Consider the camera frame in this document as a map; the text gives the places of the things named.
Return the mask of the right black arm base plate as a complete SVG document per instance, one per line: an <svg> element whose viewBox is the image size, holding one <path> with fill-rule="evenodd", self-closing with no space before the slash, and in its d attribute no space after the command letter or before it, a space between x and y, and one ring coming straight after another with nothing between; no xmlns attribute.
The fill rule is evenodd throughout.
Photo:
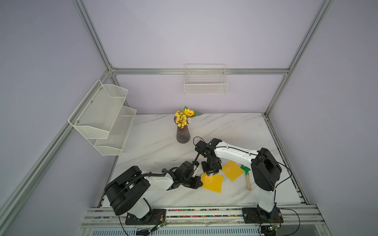
<svg viewBox="0 0 378 236"><path fill-rule="evenodd" d="M283 223L281 211L274 206L271 212L267 212L260 207L244 207L242 215L246 224L260 223Z"/></svg>

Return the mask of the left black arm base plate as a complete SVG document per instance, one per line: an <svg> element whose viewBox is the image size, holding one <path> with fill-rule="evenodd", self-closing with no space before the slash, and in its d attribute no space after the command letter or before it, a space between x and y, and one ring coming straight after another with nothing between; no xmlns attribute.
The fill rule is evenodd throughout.
<svg viewBox="0 0 378 236"><path fill-rule="evenodd" d="M144 217L137 218L135 215L128 213L125 219L126 225L157 225L165 221L166 209L152 209Z"/></svg>

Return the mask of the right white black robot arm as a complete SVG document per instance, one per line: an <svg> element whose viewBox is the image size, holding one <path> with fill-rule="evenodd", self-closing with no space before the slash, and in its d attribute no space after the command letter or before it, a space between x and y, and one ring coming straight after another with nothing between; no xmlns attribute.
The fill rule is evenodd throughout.
<svg viewBox="0 0 378 236"><path fill-rule="evenodd" d="M277 209L276 186L284 165L279 163L268 149L245 149L214 138L209 143L203 140L198 141L195 144L195 151L206 158L202 162L202 169L208 176L217 174L221 170L222 158L250 169L254 182L259 187L257 211L272 215Z"/></svg>

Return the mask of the yellow envelope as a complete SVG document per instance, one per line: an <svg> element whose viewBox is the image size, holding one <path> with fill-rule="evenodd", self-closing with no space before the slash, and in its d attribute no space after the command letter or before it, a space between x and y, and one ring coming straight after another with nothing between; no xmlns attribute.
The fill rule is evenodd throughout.
<svg viewBox="0 0 378 236"><path fill-rule="evenodd" d="M238 179L241 175L245 172L241 169L241 167L234 161L227 162L223 167L222 171L228 177L231 182L234 182Z"/></svg>
<svg viewBox="0 0 378 236"><path fill-rule="evenodd" d="M223 183L223 176L216 174L212 176L207 176L206 173L203 173L201 176L202 188L221 193L222 190L222 183Z"/></svg>

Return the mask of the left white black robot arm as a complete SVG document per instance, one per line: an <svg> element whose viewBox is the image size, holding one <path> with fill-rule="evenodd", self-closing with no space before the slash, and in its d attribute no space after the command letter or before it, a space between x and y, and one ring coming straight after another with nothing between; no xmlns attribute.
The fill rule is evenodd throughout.
<svg viewBox="0 0 378 236"><path fill-rule="evenodd" d="M153 209L143 197L148 190L174 190L180 186L198 189L203 183L200 176L196 176L199 162L185 161L179 167L169 170L162 169L161 173L143 172L138 166L132 166L111 181L104 189L115 215L127 214L137 220L150 220Z"/></svg>

